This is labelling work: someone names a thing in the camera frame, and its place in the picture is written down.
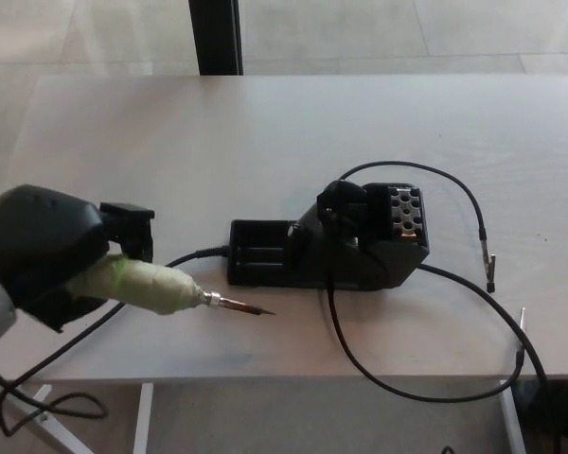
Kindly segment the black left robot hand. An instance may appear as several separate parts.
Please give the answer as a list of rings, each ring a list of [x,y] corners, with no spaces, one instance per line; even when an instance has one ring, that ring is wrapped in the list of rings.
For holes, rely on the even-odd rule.
[[[151,209],[23,184],[0,195],[0,284],[16,308],[55,332],[100,308],[67,284],[108,254],[151,262]]]

